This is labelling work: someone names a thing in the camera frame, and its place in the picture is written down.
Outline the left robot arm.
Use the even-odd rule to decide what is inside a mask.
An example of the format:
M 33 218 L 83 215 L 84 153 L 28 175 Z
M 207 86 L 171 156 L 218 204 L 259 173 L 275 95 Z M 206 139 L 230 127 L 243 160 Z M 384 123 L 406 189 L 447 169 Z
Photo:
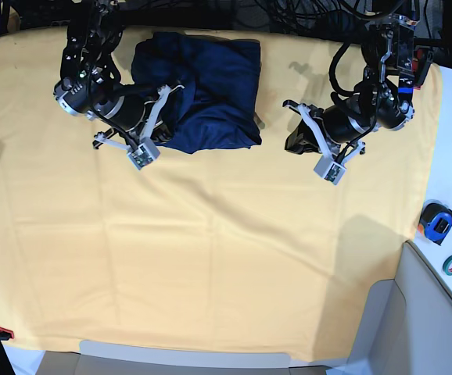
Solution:
M 306 107 L 316 128 L 301 122 L 285 140 L 287 152 L 322 153 L 327 146 L 330 156 L 342 162 L 366 135 L 380 127 L 400 129 L 414 115 L 418 2 L 374 1 L 369 13 L 349 12 L 355 24 L 328 70 L 333 105 L 327 109 Z M 361 47 L 365 68 L 362 80 L 346 90 L 337 80 L 337 66 L 353 43 Z

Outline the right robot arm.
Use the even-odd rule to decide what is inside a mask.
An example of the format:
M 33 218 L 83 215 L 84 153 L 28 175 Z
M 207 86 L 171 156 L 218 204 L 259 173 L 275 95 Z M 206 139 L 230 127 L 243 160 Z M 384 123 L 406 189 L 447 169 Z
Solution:
M 59 106 L 72 116 L 101 120 L 109 129 L 96 134 L 102 141 L 118 135 L 135 146 L 158 97 L 156 84 L 122 84 L 112 53 L 121 42 L 124 11 L 117 1 L 82 1 L 67 28 L 60 80 L 54 87 Z

